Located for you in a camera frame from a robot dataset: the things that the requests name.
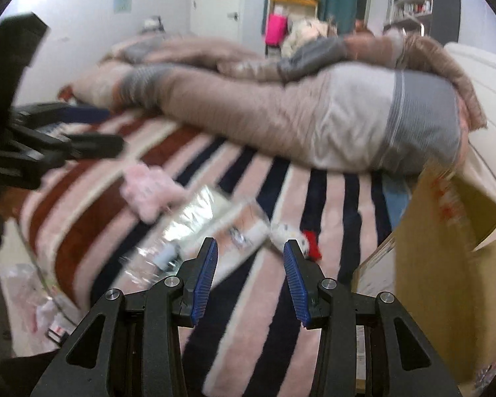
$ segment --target brown stripe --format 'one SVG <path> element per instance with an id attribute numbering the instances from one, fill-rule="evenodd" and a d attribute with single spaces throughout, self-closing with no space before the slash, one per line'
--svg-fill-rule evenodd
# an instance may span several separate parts
<path id="1" fill-rule="evenodd" d="M 195 128 L 181 127 L 146 152 L 141 159 L 148 165 L 163 165 L 198 133 Z M 99 234 L 126 207 L 119 193 L 123 182 L 123 177 L 118 178 L 88 207 L 58 248 L 55 259 L 57 282 L 74 302 L 73 281 L 78 265 Z"/>
<path id="2" fill-rule="evenodd" d="M 147 119 L 145 118 L 132 120 L 128 124 L 124 124 L 122 127 L 120 127 L 117 134 L 121 136 L 128 136 L 133 132 L 138 131 L 143 126 L 143 124 L 145 124 L 146 120 Z M 77 178 L 90 170 L 98 162 L 99 160 L 82 160 L 81 162 L 79 162 L 74 168 L 70 170 L 69 173 L 66 174 L 66 176 L 64 176 L 54 186 L 54 188 L 50 192 L 48 192 L 46 198 L 44 198 L 40 202 L 37 209 L 33 212 L 33 217 L 31 218 L 31 226 L 29 228 L 29 245 L 31 246 L 35 255 L 37 254 L 36 241 L 38 231 L 40 230 L 40 227 L 42 227 L 42 224 L 46 220 L 46 217 L 48 216 L 51 209 L 60 199 L 62 194 L 64 194 L 67 189 L 69 189 L 69 187 L 77 180 Z"/>

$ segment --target metal bolt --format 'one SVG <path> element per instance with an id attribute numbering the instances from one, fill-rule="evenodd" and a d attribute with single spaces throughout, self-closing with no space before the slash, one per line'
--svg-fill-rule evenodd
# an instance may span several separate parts
<path id="1" fill-rule="evenodd" d="M 164 283 L 165 286 L 176 286 L 180 283 L 180 278 L 177 278 L 176 276 L 169 276 L 168 278 L 165 278 Z"/>
<path id="2" fill-rule="evenodd" d="M 116 288 L 112 288 L 112 289 L 109 289 L 104 296 L 107 298 L 107 300 L 115 300 L 120 295 L 121 295 L 121 291 L 120 290 L 118 290 Z"/>
<path id="3" fill-rule="evenodd" d="M 336 288 L 336 281 L 334 279 L 324 279 L 322 281 L 322 286 L 325 288 L 325 289 L 335 289 Z"/>
<path id="4" fill-rule="evenodd" d="M 380 295 L 380 299 L 384 302 L 384 303 L 393 303 L 395 301 L 395 297 L 393 296 L 392 293 L 382 293 Z"/>

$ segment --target hello kitty plush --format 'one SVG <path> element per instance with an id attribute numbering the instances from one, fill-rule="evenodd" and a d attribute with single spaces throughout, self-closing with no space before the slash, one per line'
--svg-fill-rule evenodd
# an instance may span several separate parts
<path id="1" fill-rule="evenodd" d="M 157 166 L 139 162 L 124 171 L 121 195 L 146 224 L 153 224 L 160 212 L 186 199 L 187 191 Z"/>

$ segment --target ribbed blue pad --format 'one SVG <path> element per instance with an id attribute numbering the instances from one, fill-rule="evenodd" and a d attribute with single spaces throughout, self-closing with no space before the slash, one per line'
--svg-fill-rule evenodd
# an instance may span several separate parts
<path id="1" fill-rule="evenodd" d="M 193 326 L 198 324 L 200 318 L 204 316 L 206 304 L 208 303 L 209 292 L 212 288 L 213 276 L 218 261 L 218 246 L 214 240 L 206 254 L 204 265 L 198 276 L 197 285 L 194 287 L 193 309 L 191 310 L 191 322 Z"/>
<path id="2" fill-rule="evenodd" d="M 299 319 L 303 327 L 311 323 L 311 314 L 308 309 L 307 289 L 303 283 L 303 278 L 298 269 L 298 263 L 288 242 L 283 248 L 284 271 L 287 274 L 288 288 L 294 303 L 296 318 Z"/>

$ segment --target white door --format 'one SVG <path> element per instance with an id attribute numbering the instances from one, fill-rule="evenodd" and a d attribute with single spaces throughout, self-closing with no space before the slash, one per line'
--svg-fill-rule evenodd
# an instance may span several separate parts
<path id="1" fill-rule="evenodd" d="M 191 31 L 239 41 L 241 0 L 192 0 Z"/>

